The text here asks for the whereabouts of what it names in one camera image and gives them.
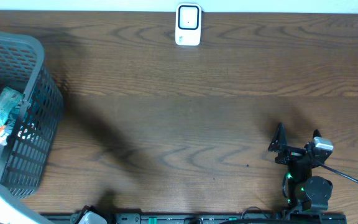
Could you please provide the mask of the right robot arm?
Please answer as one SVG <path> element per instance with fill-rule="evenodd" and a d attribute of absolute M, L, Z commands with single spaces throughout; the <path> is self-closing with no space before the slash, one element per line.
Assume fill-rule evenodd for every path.
<path fill-rule="evenodd" d="M 283 194 L 289 199 L 292 213 L 321 213 L 328 209 L 333 185 L 331 181 L 312 174 L 333 153 L 333 143 L 316 129 L 304 147 L 288 145 L 283 123 L 279 123 L 268 151 L 276 152 L 275 162 L 288 167 Z"/>

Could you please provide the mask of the light teal tissue packet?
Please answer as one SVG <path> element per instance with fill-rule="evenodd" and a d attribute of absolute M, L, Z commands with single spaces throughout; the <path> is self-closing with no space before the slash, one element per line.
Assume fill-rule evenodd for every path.
<path fill-rule="evenodd" d="M 9 113 L 22 101 L 24 95 L 10 87 L 5 87 L 0 94 L 0 126 L 9 118 Z"/>

